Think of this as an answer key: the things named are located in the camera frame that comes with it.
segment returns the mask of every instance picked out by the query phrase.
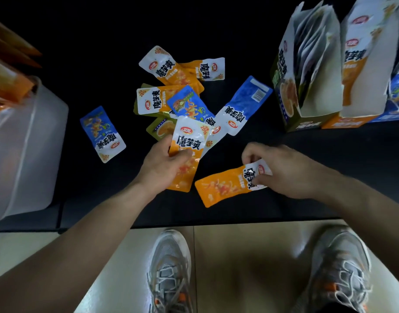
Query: white plastic bin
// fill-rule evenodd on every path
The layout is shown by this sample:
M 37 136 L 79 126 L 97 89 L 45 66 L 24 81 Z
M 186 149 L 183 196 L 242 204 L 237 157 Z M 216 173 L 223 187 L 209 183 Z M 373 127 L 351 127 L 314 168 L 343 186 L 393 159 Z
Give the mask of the white plastic bin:
M 53 199 L 69 108 L 36 80 L 35 95 L 0 127 L 0 219 Z

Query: black countertop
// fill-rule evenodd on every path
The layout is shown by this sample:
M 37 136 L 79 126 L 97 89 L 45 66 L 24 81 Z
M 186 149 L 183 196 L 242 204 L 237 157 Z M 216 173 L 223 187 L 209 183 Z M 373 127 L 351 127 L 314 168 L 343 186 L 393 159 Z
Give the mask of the black countertop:
M 9 216 L 0 231 L 67 229 L 97 204 L 123 189 L 137 174 L 155 140 L 145 131 L 154 118 L 133 113 L 135 90 L 160 85 L 138 66 L 160 45 L 178 62 L 225 57 L 224 81 L 205 83 L 201 98 L 217 111 L 253 75 L 272 86 L 269 69 L 286 24 L 301 0 L 204 7 L 183 13 L 188 4 L 155 4 L 160 11 L 132 8 L 113 0 L 59 0 L 15 5 L 0 0 L 0 21 L 43 52 L 34 72 L 70 108 L 52 205 L 43 211 Z M 305 8 L 319 0 L 306 0 Z M 339 20 L 354 0 L 326 0 Z M 145 11 L 145 19 L 139 20 Z M 127 144 L 102 163 L 79 119 L 102 105 Z M 274 95 L 237 136 L 226 136 L 205 156 L 195 179 L 241 166 L 250 141 L 284 143 L 311 158 L 356 177 L 399 202 L 399 123 L 366 124 L 358 129 L 308 130 L 285 134 Z M 291 200 L 269 189 L 238 195 L 206 209 L 195 187 L 190 193 L 166 190 L 137 218 L 134 227 L 314 220 L 337 217 L 311 200 Z

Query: shoelace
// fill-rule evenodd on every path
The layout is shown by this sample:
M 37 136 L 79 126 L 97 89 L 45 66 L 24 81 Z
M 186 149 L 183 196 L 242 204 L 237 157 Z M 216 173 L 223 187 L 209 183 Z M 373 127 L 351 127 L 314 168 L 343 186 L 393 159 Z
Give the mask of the shoelace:
M 167 277 L 161 277 L 160 273 L 165 270 L 171 270 L 171 275 L 169 275 Z M 155 292 L 159 292 L 159 290 L 153 290 L 153 286 L 151 285 L 151 281 L 149 279 L 149 274 L 147 274 L 147 283 L 149 285 L 152 303 L 153 303 L 150 305 L 150 313 L 155 313 L 155 312 L 189 313 L 189 309 L 186 307 L 186 305 L 178 302 L 179 294 L 186 282 L 185 278 L 182 279 L 181 284 L 179 285 L 178 288 L 176 288 L 176 279 L 174 276 L 175 276 L 175 274 L 174 274 L 173 267 L 171 267 L 169 265 L 163 266 L 163 268 L 159 269 L 156 272 L 156 277 L 158 279 L 156 286 L 160 285 L 162 282 L 164 282 L 166 280 L 171 280 L 175 284 L 174 288 L 170 288 L 169 290 L 163 290 L 163 292 L 161 292 L 162 299 L 165 299 L 165 294 L 167 294 L 167 293 L 175 293 L 173 295 L 172 299 L 167 304 L 164 304 L 164 303 L 162 303 L 160 298 L 155 297 Z
M 354 271 L 351 271 L 346 268 L 346 264 L 353 266 L 357 269 L 360 275 L 355 276 Z M 348 276 L 348 279 L 343 279 L 342 276 Z M 353 279 L 356 279 L 359 283 L 359 288 L 356 289 L 353 285 Z M 363 308 L 363 304 L 368 301 L 368 293 L 372 292 L 372 288 L 367 289 L 365 287 L 365 279 L 364 273 L 361 271 L 358 266 L 353 263 L 349 262 L 348 260 L 343 260 L 341 265 L 341 270 L 339 270 L 339 279 L 341 283 L 337 283 L 337 285 L 341 285 L 344 288 L 350 290 L 350 295 L 345 294 L 342 291 L 335 291 L 334 296 L 335 298 L 340 301 L 342 304 L 349 306 L 356 310 L 357 312 L 364 313 L 365 310 Z

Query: gray sneaker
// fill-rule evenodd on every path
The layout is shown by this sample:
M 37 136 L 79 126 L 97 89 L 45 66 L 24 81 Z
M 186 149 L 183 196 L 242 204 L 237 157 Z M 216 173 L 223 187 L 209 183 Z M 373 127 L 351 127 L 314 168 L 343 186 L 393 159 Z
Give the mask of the gray sneaker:
M 185 238 L 176 230 L 162 232 L 153 246 L 147 273 L 150 313 L 191 313 L 190 278 L 191 254 Z
M 328 303 L 366 313 L 370 273 L 364 242 L 347 226 L 329 228 L 314 248 L 310 281 L 292 313 L 317 312 Z

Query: cardboard box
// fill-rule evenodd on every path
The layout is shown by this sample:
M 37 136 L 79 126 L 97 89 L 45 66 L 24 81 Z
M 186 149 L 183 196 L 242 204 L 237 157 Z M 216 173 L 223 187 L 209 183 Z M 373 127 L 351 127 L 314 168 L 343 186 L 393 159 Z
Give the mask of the cardboard box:
M 331 34 L 329 50 L 322 57 L 301 107 L 298 103 L 300 84 L 296 84 L 294 72 L 294 38 L 297 26 L 311 12 L 302 11 L 302 7 L 303 2 L 292 14 L 270 71 L 287 132 L 319 127 L 342 109 L 340 23 L 332 8 L 325 24 L 326 34 Z M 290 98 L 292 90 L 295 97 Z
M 374 31 L 380 29 L 381 32 L 377 38 L 372 37 L 376 41 L 373 42 L 370 53 L 365 51 L 367 52 L 367 57 L 366 55 L 362 56 L 359 62 L 357 61 L 358 59 L 355 61 L 343 60 L 344 71 L 346 68 L 351 68 L 361 62 L 363 63 L 358 66 L 362 66 L 362 68 L 351 86 L 346 86 L 347 80 L 345 76 L 343 77 L 343 83 L 345 84 L 343 109 L 338 115 L 323 124 L 322 128 L 357 128 L 371 121 L 399 119 L 399 110 L 386 109 L 386 106 L 389 105 L 389 102 L 387 102 L 387 88 L 397 53 L 399 16 L 396 13 L 385 14 L 389 4 L 385 5 L 384 0 L 374 0 L 376 3 L 372 1 L 364 0 L 365 3 L 362 3 L 361 0 L 357 0 L 351 13 L 341 24 L 343 57 L 348 57 L 353 53 L 351 47 L 353 44 L 357 46 L 359 42 L 365 41 L 369 37 L 369 32 L 365 33 L 365 35 L 359 32 L 355 33 L 355 26 L 356 28 L 361 28 L 363 24 L 366 24 L 365 22 L 374 17 L 374 11 L 369 12 L 370 9 L 376 8 L 379 11 L 384 11 L 384 20 L 375 25 L 375 29 L 372 28 Z

